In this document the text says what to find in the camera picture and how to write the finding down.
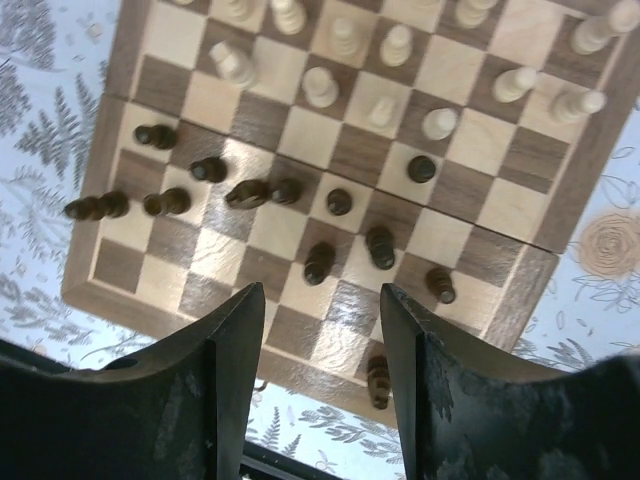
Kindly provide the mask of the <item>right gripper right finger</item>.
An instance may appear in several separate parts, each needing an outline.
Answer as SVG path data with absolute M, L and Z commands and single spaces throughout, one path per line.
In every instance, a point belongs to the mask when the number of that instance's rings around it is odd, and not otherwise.
M 410 479 L 635 479 L 639 360 L 574 373 L 507 353 L 394 284 L 380 313 Z

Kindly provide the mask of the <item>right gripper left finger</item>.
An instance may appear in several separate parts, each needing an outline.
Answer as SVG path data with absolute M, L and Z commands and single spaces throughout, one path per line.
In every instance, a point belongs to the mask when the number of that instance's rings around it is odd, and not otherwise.
M 105 367 L 1 345 L 5 479 L 236 479 L 265 321 L 252 283 Z

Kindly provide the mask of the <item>dark chess piece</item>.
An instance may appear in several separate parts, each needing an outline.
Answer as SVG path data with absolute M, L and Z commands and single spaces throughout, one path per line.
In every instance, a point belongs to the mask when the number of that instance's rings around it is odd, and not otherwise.
M 391 392 L 391 379 L 385 355 L 377 355 L 368 360 L 367 388 L 374 408 L 385 410 Z

